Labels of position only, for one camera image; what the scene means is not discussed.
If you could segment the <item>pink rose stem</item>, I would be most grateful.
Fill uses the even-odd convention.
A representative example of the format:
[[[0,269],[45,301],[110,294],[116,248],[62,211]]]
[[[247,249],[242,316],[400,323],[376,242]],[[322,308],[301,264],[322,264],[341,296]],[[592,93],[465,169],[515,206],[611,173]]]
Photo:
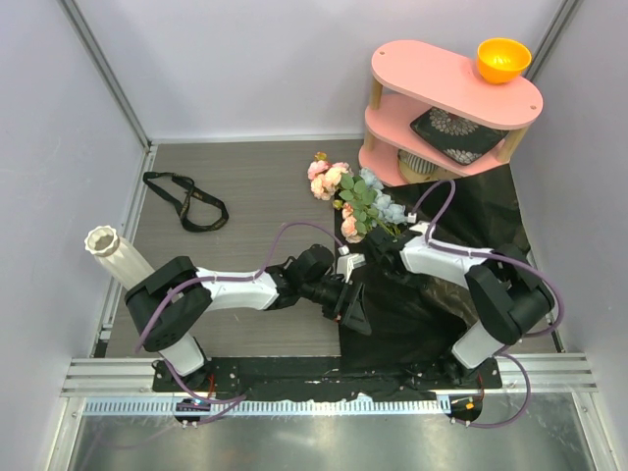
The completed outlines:
[[[368,190],[365,182],[351,170],[348,163],[332,163],[326,153],[317,152],[307,169],[310,191],[318,200],[358,201],[370,206],[375,191]]]
[[[333,207],[341,216],[340,234],[348,243],[362,241],[376,228],[388,229],[380,211],[375,207],[341,199],[335,199]]]

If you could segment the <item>orange plastic bowl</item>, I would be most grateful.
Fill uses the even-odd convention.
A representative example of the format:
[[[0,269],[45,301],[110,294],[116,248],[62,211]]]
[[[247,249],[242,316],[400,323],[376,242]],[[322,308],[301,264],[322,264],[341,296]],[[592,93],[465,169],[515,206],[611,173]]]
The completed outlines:
[[[532,62],[532,53],[522,43],[504,37],[483,41],[477,48],[477,69],[488,83],[503,84],[519,77]]]

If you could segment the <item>beige ceramic bowl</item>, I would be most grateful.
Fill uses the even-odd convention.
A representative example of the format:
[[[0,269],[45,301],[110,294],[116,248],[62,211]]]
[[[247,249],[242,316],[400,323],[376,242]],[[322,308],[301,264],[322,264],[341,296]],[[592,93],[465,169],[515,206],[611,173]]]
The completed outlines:
[[[399,171],[409,183],[427,183],[440,179],[440,168],[436,164],[403,149],[398,149],[396,156]]]

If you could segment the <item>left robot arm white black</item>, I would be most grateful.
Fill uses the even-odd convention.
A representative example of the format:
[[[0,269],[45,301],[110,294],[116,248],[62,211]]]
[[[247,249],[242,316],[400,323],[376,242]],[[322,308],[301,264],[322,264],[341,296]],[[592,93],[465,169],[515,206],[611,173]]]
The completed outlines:
[[[325,318],[369,336],[372,328],[363,302],[364,286],[352,279],[363,256],[347,248],[338,255],[314,244],[298,257],[256,272],[214,272],[179,256],[125,296],[141,346],[157,352],[156,377],[176,390],[201,390],[213,367],[190,330],[207,312],[248,308],[272,311],[306,299]]]

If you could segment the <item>black floral square plate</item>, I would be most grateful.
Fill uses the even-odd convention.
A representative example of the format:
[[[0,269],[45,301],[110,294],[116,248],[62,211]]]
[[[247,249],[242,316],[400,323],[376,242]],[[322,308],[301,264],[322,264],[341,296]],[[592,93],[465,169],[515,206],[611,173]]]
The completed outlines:
[[[508,134],[508,131],[488,128],[436,107],[409,126],[428,145],[461,166],[479,160]]]

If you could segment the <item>white ribbed vase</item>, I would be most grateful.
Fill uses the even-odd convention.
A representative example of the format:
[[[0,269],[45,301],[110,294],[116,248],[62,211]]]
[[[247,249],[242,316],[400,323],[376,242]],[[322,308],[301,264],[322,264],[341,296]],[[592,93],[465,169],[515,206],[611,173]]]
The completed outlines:
[[[126,290],[155,272],[139,251],[111,226],[98,226],[91,230],[84,240],[84,247]]]

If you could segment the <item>pink three-tier shelf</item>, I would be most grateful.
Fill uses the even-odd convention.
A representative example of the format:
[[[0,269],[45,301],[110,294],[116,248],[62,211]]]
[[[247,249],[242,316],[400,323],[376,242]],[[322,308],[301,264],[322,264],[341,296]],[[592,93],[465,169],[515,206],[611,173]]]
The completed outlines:
[[[475,176],[507,164],[544,106],[542,93],[527,79],[490,84],[480,76],[476,60],[418,40],[380,46],[371,72],[358,159],[389,186],[408,183],[399,171],[398,149],[436,164],[440,179]],[[432,107],[508,134],[479,160],[458,165],[410,129],[410,122]]]

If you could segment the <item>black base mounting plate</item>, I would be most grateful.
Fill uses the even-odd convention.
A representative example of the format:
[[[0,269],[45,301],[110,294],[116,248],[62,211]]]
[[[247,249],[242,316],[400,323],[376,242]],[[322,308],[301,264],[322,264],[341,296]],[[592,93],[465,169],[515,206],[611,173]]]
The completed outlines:
[[[451,357],[351,351],[341,356],[214,357],[183,378],[196,393],[219,399],[243,395],[253,401],[337,402],[362,393],[376,401],[427,399],[435,390],[498,390],[497,362],[475,369]]]

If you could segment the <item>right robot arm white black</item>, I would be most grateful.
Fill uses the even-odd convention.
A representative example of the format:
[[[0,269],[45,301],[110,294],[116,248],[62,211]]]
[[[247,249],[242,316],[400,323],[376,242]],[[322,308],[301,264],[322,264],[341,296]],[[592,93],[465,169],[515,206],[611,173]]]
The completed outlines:
[[[446,381],[463,388],[495,354],[527,337],[540,337],[532,329],[553,309],[562,314],[564,302],[516,246],[464,247],[433,240],[434,231],[433,224],[423,222],[401,235],[376,229],[366,236],[366,253],[405,283],[433,277],[468,291],[478,320],[440,361]]]

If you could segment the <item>blue hydrangea stem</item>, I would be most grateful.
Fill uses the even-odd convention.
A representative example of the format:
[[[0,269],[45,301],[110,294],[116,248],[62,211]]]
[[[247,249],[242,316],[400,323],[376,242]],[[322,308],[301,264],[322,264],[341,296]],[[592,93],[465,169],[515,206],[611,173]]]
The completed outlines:
[[[384,184],[372,170],[362,168],[359,177],[365,182],[368,190],[375,191],[374,202],[369,206],[369,209],[374,211],[374,216],[369,217],[367,227],[387,228],[391,233],[398,235],[401,226],[406,223],[405,207],[395,203],[390,195],[384,193]]]

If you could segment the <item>black wrapping paper sheet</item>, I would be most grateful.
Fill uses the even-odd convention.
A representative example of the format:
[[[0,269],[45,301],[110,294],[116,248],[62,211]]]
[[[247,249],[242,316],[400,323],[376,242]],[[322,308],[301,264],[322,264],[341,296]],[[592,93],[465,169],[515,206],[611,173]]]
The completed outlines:
[[[385,193],[406,209],[420,203],[419,217],[431,220],[442,207],[438,241],[477,248],[512,243],[530,250],[508,167],[433,188],[428,183],[388,187]],[[341,327],[340,360],[345,369],[430,365],[478,320],[468,291],[453,283],[418,276],[409,284],[379,267],[364,276],[369,336]]]

